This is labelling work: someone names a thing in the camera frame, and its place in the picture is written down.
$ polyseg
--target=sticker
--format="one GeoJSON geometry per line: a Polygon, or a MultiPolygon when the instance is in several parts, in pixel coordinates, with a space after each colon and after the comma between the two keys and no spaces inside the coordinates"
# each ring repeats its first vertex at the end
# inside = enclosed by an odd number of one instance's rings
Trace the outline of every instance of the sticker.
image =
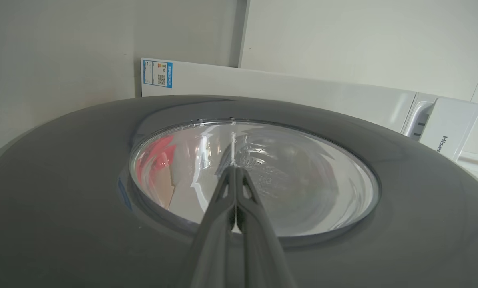
{"type": "Polygon", "coordinates": [[[173,63],[143,60],[143,83],[171,88],[173,63]]]}

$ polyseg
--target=front-load washing machine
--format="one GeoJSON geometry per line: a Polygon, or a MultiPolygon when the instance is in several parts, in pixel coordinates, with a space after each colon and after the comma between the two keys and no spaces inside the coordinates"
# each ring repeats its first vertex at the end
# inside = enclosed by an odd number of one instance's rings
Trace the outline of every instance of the front-load washing machine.
{"type": "MultiPolygon", "coordinates": [[[[230,166],[299,287],[478,286],[478,182],[446,157],[336,112],[191,95],[93,106],[1,151],[0,287],[171,286],[230,166]]],[[[223,286],[245,286],[243,240],[223,286]]]]}

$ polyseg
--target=washing machine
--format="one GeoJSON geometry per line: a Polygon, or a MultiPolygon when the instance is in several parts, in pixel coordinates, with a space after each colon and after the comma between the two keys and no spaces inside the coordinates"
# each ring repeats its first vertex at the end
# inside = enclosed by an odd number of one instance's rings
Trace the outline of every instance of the washing machine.
{"type": "MultiPolygon", "coordinates": [[[[352,116],[144,97],[62,116],[0,153],[0,287],[174,285],[227,167],[249,174],[294,286],[478,286],[478,181],[352,116]]],[[[202,266],[224,271],[214,286],[252,287],[246,234],[228,233],[226,262],[202,266]]]]}
{"type": "Polygon", "coordinates": [[[142,97],[247,96],[338,112],[401,133],[454,162],[478,117],[477,103],[418,91],[153,58],[141,58],[141,80],[142,97]]]}

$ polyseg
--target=white appliance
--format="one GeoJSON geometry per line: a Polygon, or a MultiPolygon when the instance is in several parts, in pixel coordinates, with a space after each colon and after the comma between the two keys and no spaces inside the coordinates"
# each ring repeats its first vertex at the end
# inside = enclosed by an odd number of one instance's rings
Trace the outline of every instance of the white appliance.
{"type": "Polygon", "coordinates": [[[478,104],[393,88],[263,71],[141,59],[142,97],[224,95],[294,102],[357,117],[402,133],[456,161],[478,104]]]}

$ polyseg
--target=gray washing machine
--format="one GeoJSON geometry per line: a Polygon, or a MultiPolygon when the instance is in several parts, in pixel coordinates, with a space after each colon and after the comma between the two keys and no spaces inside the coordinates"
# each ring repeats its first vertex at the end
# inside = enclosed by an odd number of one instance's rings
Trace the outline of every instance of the gray washing machine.
{"type": "MultiPolygon", "coordinates": [[[[478,182],[450,160],[339,113],[191,95],[93,106],[3,151],[0,287],[170,287],[230,166],[299,287],[478,286],[478,182]]],[[[229,236],[223,286],[244,287],[229,236]]]]}

